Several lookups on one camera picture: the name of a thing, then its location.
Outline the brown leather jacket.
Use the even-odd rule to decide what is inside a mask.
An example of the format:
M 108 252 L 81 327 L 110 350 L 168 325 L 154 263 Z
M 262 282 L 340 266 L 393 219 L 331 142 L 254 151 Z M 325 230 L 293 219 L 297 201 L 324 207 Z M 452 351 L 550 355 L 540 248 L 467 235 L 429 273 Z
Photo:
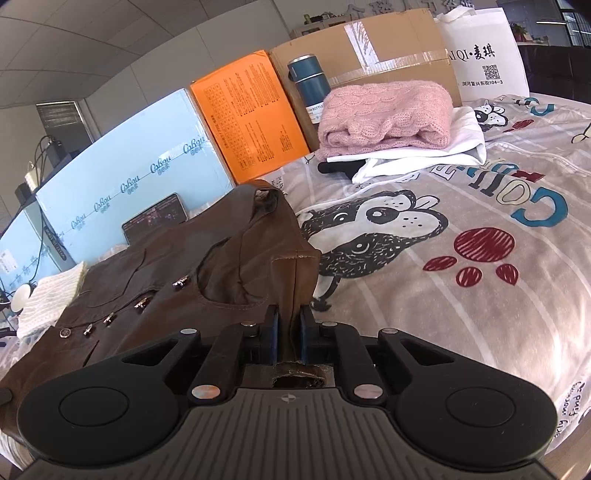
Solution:
M 311 302 L 320 260 L 280 190 L 264 181 L 235 187 L 87 271 L 56 324 L 2 378 L 12 395 L 2 431 L 18 436 L 18 409 L 37 386 L 184 328 L 212 338 L 276 307 L 280 346 L 291 353 L 288 335 Z

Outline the black smartphone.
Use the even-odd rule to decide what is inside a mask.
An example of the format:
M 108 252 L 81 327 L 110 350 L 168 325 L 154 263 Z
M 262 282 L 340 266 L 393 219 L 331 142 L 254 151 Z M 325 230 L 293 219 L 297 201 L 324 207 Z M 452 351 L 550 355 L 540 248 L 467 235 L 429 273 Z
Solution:
M 172 193 L 124 222 L 122 231 L 127 244 L 132 245 L 159 228 L 178 225 L 187 219 L 180 197 Z

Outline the black folded garment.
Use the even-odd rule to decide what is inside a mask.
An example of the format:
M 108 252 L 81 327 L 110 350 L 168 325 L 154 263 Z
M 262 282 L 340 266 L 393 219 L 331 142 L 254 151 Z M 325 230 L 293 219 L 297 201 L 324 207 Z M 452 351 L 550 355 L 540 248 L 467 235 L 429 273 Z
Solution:
M 366 160 L 319 162 L 318 172 L 322 174 L 344 174 L 349 181 L 366 165 Z

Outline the white knitted cloth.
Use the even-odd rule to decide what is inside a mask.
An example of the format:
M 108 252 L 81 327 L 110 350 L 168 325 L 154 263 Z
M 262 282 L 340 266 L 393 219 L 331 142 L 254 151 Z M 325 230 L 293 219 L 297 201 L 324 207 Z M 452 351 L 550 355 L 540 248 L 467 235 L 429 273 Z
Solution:
M 62 273 L 42 278 L 18 315 L 17 337 L 54 326 L 65 308 L 76 298 L 88 264 L 81 262 Z

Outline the cartoon printed bed sheet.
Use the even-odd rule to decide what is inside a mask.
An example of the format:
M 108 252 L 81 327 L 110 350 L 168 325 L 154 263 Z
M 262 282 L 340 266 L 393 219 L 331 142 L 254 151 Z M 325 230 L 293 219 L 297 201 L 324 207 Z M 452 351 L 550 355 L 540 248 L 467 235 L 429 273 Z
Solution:
M 470 107 L 483 166 L 355 184 L 309 155 L 262 181 L 321 254 L 315 319 L 398 329 L 537 385 L 558 448 L 590 410 L 590 115 L 510 97 Z

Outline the light blue cardboard box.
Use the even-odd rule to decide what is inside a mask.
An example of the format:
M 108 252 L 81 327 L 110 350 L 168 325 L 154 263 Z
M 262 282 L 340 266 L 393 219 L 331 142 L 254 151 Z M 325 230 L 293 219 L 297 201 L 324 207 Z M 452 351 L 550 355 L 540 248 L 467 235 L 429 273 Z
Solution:
M 36 198 L 80 263 L 124 244 L 124 223 L 169 195 L 191 213 L 211 206 L 233 185 L 197 104 L 179 89 L 103 135 Z

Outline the white round desk lamp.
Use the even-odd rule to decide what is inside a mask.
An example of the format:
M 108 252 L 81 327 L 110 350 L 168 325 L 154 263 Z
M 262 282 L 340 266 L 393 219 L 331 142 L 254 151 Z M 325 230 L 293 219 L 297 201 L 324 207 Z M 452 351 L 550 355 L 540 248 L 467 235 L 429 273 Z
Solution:
M 11 311 L 15 314 L 20 314 L 30 299 L 35 288 L 36 284 L 34 282 L 24 283 L 19 286 L 14 292 L 10 302 Z

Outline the orange cardboard box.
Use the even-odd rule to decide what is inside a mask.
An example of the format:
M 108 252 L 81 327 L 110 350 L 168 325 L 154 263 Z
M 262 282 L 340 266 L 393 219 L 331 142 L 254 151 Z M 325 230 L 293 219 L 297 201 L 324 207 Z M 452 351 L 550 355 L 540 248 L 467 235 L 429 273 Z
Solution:
M 310 152 L 266 51 L 193 81 L 190 91 L 236 183 L 262 177 Z

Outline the pink knitted sweater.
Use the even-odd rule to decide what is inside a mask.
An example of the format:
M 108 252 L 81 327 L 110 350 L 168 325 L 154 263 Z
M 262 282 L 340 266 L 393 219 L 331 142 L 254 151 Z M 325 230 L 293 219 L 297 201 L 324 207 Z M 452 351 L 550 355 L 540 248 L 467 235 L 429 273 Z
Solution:
M 369 83 L 336 88 L 318 124 L 319 159 L 403 147 L 443 149 L 451 143 L 454 106 L 432 81 Z

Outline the white folded garment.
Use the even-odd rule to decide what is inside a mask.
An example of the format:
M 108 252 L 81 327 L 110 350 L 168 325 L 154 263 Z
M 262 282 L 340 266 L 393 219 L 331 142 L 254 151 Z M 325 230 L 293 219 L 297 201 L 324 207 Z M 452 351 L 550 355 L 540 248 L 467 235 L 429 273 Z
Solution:
M 451 143 L 444 149 L 394 148 L 368 154 L 328 157 L 325 161 L 366 160 L 352 182 L 362 184 L 375 177 L 404 176 L 437 165 L 480 167 L 486 163 L 484 133 L 472 107 L 455 108 L 451 124 Z

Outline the white power strip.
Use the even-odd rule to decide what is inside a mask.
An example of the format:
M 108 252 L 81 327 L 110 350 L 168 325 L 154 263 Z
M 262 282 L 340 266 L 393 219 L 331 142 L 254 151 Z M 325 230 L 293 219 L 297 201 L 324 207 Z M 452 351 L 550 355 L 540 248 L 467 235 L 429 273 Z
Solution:
M 39 172 L 37 166 L 33 162 L 28 163 L 27 172 L 25 174 L 25 183 L 32 193 L 34 193 L 39 187 Z

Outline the black power adapter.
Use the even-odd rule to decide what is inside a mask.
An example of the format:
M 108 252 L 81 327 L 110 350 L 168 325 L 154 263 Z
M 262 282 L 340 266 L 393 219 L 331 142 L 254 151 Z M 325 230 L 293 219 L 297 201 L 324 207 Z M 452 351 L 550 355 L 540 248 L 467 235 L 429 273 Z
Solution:
M 65 150 L 63 143 L 55 138 L 49 140 L 46 154 L 53 169 L 58 169 L 62 164 L 71 161 L 71 155 Z

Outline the dark blue thermos bottle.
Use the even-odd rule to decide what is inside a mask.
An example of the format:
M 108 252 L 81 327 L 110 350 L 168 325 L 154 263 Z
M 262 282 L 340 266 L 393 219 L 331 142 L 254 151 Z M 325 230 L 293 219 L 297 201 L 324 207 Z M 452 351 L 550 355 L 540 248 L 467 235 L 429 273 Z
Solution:
M 331 92 L 331 85 L 325 77 L 321 64 L 315 55 L 307 54 L 287 64 L 288 77 L 297 86 L 312 125 L 318 127 L 324 110 L 325 97 Z

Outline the brown cardboard box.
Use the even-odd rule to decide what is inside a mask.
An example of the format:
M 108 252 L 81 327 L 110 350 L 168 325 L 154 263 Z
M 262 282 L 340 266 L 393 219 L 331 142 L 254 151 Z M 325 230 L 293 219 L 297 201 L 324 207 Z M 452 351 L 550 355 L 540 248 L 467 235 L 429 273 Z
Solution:
M 318 59 L 332 88 L 427 80 L 446 88 L 456 107 L 462 105 L 443 35 L 429 10 L 412 9 L 336 25 L 269 51 L 311 151 L 318 149 L 318 130 L 287 68 L 291 61 L 307 55 Z

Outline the white tote bag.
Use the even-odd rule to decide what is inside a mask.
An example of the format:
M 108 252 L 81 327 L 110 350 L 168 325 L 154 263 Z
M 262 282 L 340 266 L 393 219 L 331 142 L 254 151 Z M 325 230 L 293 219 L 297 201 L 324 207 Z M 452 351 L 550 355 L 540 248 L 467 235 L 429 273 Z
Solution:
M 464 102 L 530 95 L 523 60 L 503 9 L 458 6 L 438 15 L 435 22 Z

